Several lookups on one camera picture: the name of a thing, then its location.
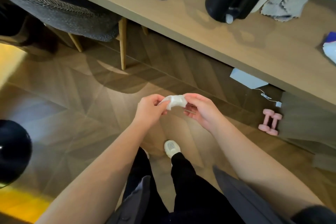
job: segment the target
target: woven fabric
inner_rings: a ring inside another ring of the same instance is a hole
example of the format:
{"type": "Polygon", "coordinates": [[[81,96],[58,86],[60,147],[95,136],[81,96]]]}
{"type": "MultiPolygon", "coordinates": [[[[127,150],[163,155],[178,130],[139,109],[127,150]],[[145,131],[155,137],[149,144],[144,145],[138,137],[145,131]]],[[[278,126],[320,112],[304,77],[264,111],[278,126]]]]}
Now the woven fabric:
{"type": "Polygon", "coordinates": [[[104,42],[112,41],[119,34],[121,16],[91,2],[86,8],[61,0],[10,1],[43,23],[68,33],[104,42]]]}

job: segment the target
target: white sneaker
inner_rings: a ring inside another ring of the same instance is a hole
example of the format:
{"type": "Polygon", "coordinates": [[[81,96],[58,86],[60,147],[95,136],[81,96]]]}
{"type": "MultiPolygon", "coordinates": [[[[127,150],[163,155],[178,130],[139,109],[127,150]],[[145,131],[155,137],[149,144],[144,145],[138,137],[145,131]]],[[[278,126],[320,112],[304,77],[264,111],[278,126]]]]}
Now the white sneaker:
{"type": "Polygon", "coordinates": [[[165,152],[168,157],[174,156],[176,153],[181,152],[180,146],[173,140],[165,142],[165,152]]]}
{"type": "Polygon", "coordinates": [[[147,158],[149,159],[149,153],[144,148],[142,148],[142,149],[145,151],[145,153],[147,155],[147,158]]]}

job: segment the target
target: hand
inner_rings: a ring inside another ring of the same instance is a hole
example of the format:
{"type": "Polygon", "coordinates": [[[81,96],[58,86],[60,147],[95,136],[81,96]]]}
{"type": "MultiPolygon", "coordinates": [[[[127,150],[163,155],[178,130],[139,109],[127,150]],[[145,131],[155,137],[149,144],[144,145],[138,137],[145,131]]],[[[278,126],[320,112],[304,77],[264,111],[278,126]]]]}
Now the hand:
{"type": "Polygon", "coordinates": [[[161,115],[167,114],[166,107],[170,101],[160,103],[165,97],[159,94],[144,97],[138,103],[134,123],[141,124],[146,129],[150,129],[160,118],[161,115]]]}
{"type": "Polygon", "coordinates": [[[196,93],[186,93],[184,97],[188,101],[184,114],[212,133],[218,121],[223,119],[223,115],[215,104],[210,99],[196,93]]]}

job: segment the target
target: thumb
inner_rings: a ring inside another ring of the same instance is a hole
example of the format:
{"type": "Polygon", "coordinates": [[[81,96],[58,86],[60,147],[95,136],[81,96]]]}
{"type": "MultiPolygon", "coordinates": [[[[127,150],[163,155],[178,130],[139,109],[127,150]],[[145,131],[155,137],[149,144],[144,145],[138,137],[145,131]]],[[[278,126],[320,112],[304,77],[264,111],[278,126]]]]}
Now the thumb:
{"type": "Polygon", "coordinates": [[[197,98],[193,98],[193,97],[190,97],[190,96],[185,96],[184,97],[188,103],[196,106],[196,107],[200,107],[202,104],[203,104],[203,101],[202,100],[199,100],[197,98]]]}
{"type": "Polygon", "coordinates": [[[156,106],[156,109],[158,110],[158,112],[163,113],[163,112],[166,110],[167,105],[168,105],[169,103],[170,103],[170,101],[169,101],[169,100],[166,100],[166,101],[160,103],[159,105],[157,105],[157,106],[156,106]]]}

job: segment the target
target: person's left arm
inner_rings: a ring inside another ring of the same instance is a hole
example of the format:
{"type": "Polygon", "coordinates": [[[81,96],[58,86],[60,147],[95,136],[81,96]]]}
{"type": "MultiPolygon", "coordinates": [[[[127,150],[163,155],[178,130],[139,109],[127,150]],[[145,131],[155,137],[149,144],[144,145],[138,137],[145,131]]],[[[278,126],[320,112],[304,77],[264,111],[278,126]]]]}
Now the person's left arm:
{"type": "Polygon", "coordinates": [[[51,203],[37,224],[103,224],[115,210],[147,131],[166,114],[158,94],[141,99],[132,124],[51,203]]]}

